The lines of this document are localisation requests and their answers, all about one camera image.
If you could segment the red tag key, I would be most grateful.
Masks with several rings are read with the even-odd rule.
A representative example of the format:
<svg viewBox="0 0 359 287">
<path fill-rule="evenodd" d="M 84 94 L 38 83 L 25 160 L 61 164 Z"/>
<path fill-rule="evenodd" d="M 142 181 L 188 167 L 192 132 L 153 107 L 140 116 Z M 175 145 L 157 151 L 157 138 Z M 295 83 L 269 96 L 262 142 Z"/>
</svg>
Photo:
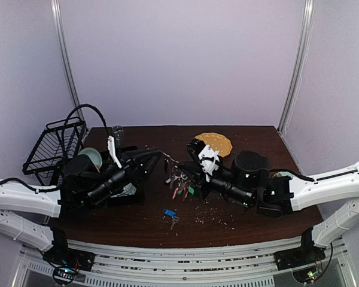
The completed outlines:
<svg viewBox="0 0 359 287">
<path fill-rule="evenodd" d="M 182 195 L 182 199 L 185 200 L 185 198 L 187 197 L 187 193 L 188 193 L 188 188 L 186 181 L 180 180 L 174 189 L 172 198 L 175 199 L 177 196 Z"/>
</svg>

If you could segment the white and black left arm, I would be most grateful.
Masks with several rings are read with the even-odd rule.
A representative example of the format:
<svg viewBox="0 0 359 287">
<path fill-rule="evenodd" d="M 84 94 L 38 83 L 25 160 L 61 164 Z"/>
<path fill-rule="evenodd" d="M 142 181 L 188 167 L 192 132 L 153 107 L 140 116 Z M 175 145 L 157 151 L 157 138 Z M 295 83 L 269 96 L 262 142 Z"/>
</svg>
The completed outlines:
<svg viewBox="0 0 359 287">
<path fill-rule="evenodd" d="M 100 171 L 88 155 L 78 154 L 64 164 L 59 186 L 0 179 L 0 233 L 42 252 L 50 251 L 60 265 L 69 265 L 74 252 L 68 248 L 65 233 L 34 223 L 19 213 L 63 218 L 102 207 L 119 197 L 128 185 L 142 188 L 162 156 L 156 148 L 118 151 L 112 135 L 108 136 L 107 149 L 111 159 L 107 170 Z"/>
</svg>

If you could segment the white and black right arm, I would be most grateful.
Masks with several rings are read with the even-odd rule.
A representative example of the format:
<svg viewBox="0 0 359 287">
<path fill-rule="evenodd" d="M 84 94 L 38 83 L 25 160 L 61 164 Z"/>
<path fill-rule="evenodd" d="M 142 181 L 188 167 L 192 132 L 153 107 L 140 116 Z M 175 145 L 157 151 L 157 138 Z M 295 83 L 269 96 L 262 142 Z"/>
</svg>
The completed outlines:
<svg viewBox="0 0 359 287">
<path fill-rule="evenodd" d="M 226 167 L 219 152 L 199 139 L 189 142 L 187 151 L 191 161 L 178 163 L 177 169 L 201 200 L 214 192 L 245 208 L 254 207 L 258 214 L 277 218 L 345 199 L 334 214 L 303 233 L 303 244 L 294 255 L 301 264 L 359 223 L 359 161 L 343 169 L 303 176 L 271 169 L 267 157 L 251 151 L 240 152 L 231 167 Z"/>
</svg>

